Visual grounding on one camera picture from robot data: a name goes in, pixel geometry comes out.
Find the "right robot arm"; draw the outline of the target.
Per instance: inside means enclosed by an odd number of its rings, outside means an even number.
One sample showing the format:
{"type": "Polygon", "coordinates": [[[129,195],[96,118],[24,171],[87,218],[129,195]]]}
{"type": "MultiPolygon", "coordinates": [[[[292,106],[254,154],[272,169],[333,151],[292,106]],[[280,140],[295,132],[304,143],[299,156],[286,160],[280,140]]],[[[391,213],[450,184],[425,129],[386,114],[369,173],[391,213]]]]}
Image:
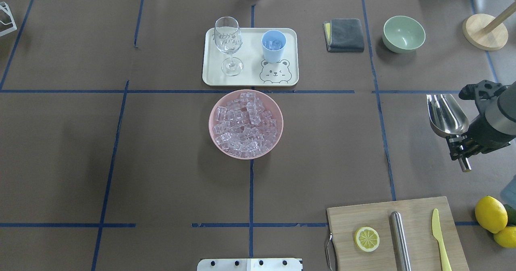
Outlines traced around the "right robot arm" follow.
{"type": "Polygon", "coordinates": [[[451,160],[491,153],[510,145],[516,135],[515,89],[514,83],[502,85],[488,80],[461,89],[459,98],[474,100],[479,115],[460,136],[461,141],[447,140],[451,160]]]}

